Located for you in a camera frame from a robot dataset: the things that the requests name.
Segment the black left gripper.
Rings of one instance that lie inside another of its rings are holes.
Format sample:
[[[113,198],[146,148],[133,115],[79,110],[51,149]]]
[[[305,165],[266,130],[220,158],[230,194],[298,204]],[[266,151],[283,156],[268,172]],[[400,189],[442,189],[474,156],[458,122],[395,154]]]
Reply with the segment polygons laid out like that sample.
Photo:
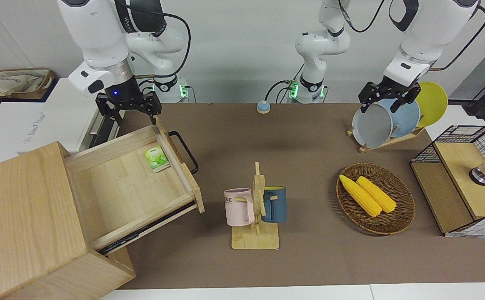
[[[421,92],[419,83],[414,83],[410,87],[404,87],[393,81],[390,83],[375,84],[371,81],[367,82],[361,89],[358,99],[361,103],[361,112],[365,113],[368,107],[383,99],[395,99],[390,107],[391,113],[397,112],[404,104],[411,104],[418,94]]]

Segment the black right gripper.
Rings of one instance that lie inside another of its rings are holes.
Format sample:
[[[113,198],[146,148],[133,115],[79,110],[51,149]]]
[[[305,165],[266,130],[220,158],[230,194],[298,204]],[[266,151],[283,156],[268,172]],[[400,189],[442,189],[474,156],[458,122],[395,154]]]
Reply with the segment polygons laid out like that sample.
[[[96,104],[101,114],[108,115],[119,127],[123,122],[120,110],[143,112],[149,115],[152,125],[156,125],[156,116],[161,114],[162,110],[157,94],[155,92],[143,94],[135,77],[108,87],[103,93],[98,93]]]

